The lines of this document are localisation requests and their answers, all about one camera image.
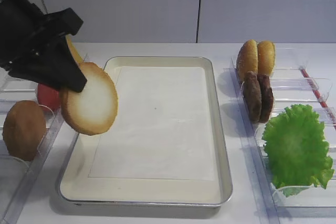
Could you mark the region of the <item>robot arm silver black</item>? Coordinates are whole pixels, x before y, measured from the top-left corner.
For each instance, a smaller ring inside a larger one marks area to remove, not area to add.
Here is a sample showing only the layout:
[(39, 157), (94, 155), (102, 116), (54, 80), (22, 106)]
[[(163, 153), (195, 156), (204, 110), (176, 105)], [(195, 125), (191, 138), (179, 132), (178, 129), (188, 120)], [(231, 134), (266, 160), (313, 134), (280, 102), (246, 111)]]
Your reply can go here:
[(71, 8), (44, 14), (29, 0), (1, 0), (1, 68), (11, 77), (81, 92), (87, 79), (66, 36), (82, 24)]

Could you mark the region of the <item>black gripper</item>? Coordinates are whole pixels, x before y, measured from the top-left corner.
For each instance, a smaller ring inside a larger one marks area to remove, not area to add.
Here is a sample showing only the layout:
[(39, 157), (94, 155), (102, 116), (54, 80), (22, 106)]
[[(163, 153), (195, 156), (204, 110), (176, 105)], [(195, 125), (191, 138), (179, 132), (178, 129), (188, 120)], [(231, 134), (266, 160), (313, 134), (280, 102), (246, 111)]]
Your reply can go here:
[(87, 79), (66, 35), (75, 35), (82, 24), (71, 8), (43, 14), (28, 0), (1, 0), (1, 68), (11, 77), (80, 93)]

